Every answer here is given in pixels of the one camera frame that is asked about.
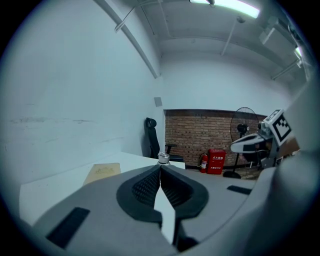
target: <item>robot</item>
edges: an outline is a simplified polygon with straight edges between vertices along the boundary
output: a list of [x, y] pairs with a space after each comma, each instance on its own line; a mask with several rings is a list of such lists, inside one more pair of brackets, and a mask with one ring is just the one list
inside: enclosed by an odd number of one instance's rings
[[276, 165], [280, 147], [293, 136], [283, 109], [276, 109], [258, 124], [257, 133], [235, 140], [230, 149], [242, 153], [248, 162], [261, 162], [262, 167]]

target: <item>red fire extinguisher box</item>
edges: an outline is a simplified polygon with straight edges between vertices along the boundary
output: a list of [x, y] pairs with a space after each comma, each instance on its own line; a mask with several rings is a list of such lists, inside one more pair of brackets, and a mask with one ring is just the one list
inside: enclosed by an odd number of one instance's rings
[[221, 174], [224, 168], [226, 151], [222, 149], [209, 149], [209, 163], [207, 174]]

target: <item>bottle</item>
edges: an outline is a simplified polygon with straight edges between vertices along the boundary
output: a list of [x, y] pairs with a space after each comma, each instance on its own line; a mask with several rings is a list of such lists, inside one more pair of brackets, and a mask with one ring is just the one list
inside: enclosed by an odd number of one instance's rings
[[169, 159], [170, 159], [170, 155], [167, 154], [167, 153], [163, 153], [163, 152], [159, 152], [158, 154], [158, 158], [159, 158], [159, 161], [158, 161], [158, 165], [161, 165], [161, 166], [170, 166], [170, 162], [169, 162]]

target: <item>white wall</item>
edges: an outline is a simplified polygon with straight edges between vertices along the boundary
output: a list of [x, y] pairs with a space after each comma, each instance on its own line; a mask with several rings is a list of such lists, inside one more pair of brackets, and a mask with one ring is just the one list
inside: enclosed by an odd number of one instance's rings
[[210, 53], [171, 53], [162, 58], [165, 109], [236, 111], [249, 107], [260, 115], [286, 108], [286, 84], [240, 59]]
[[12, 193], [14, 211], [20, 184], [119, 151], [148, 154], [146, 117], [157, 120], [164, 140], [163, 109], [154, 104], [162, 78], [154, 79], [115, 26], [94, 1], [47, 1], [7, 49], [0, 74], [1, 187]]

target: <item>chair backrest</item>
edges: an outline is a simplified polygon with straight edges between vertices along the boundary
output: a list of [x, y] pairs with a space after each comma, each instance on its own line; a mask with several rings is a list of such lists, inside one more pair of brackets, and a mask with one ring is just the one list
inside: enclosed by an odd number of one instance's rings
[[144, 125], [146, 128], [146, 131], [148, 133], [148, 138], [150, 141], [150, 147], [151, 147], [151, 158], [158, 158], [158, 154], [160, 151], [160, 146], [159, 146], [159, 142], [158, 142], [158, 138], [157, 138], [157, 131], [156, 131], [156, 126], [157, 126], [157, 122], [156, 120], [152, 119], [152, 118], [146, 118], [144, 121]]

